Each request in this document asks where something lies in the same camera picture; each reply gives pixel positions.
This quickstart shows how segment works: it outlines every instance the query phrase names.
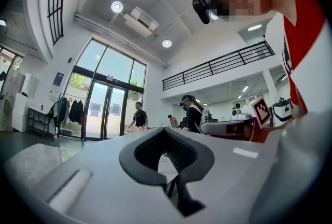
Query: red shirt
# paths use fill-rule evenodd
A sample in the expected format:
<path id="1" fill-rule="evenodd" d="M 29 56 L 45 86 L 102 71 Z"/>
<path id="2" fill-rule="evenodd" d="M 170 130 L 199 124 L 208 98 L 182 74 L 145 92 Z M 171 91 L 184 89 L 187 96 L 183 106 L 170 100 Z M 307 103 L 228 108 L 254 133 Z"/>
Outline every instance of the red shirt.
<path id="1" fill-rule="evenodd" d="M 317 39 L 323 27 L 325 16 L 317 0 L 295 0 L 295 4 L 296 25 L 293 26 L 284 17 L 286 39 L 283 60 L 290 83 L 290 98 L 294 104 L 298 105 L 296 87 L 290 78 L 290 74 L 305 57 Z M 285 52 L 289 52 L 290 61 L 288 61 L 287 53 Z M 301 97 L 300 100 L 304 112 L 307 113 L 307 108 Z"/>

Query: air conditioner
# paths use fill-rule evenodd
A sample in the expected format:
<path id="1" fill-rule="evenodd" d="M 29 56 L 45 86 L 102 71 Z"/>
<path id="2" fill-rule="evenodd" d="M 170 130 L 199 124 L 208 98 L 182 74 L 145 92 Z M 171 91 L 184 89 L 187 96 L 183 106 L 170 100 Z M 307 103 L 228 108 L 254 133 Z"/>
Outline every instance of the air conditioner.
<path id="1" fill-rule="evenodd" d="M 129 14 L 124 14 L 125 24 L 141 34 L 143 37 L 150 36 L 159 24 L 146 12 L 136 6 Z"/>

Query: head-mounted camera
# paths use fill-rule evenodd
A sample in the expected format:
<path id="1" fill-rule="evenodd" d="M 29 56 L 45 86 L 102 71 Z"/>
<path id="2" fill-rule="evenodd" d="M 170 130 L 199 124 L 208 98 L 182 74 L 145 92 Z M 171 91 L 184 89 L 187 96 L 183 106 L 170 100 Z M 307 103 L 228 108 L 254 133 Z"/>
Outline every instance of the head-mounted camera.
<path id="1" fill-rule="evenodd" d="M 204 24 L 209 24 L 209 6 L 206 0 L 192 0 L 192 7 L 196 11 L 197 15 L 200 17 Z"/>

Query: floor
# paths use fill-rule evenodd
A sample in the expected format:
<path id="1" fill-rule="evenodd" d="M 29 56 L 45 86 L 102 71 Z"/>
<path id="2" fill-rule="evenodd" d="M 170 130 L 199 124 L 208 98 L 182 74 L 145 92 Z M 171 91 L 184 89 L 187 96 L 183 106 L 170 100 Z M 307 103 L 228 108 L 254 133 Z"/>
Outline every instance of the floor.
<path id="1" fill-rule="evenodd" d="M 24 132 L 1 132 L 0 133 L 0 165 L 3 165 L 9 158 L 16 153 L 33 146 L 35 144 L 44 144 L 52 147 L 64 147 L 70 149 L 82 150 L 94 142 L 75 141 L 64 138 L 43 138 L 42 136 L 24 133 Z"/>

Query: poster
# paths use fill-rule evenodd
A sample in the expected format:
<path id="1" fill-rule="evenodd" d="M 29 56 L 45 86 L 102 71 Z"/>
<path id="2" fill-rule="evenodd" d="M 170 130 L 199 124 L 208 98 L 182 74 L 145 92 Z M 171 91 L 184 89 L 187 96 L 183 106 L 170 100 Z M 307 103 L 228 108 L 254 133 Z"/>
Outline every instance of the poster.
<path id="1" fill-rule="evenodd" d="M 64 74 L 61 74 L 61 73 L 57 72 L 57 75 L 56 75 L 56 77 L 55 77 L 55 79 L 53 81 L 53 85 L 52 85 L 51 91 L 54 91 L 54 92 L 58 92 L 59 91 L 59 88 L 60 88 L 63 76 L 64 76 Z"/>

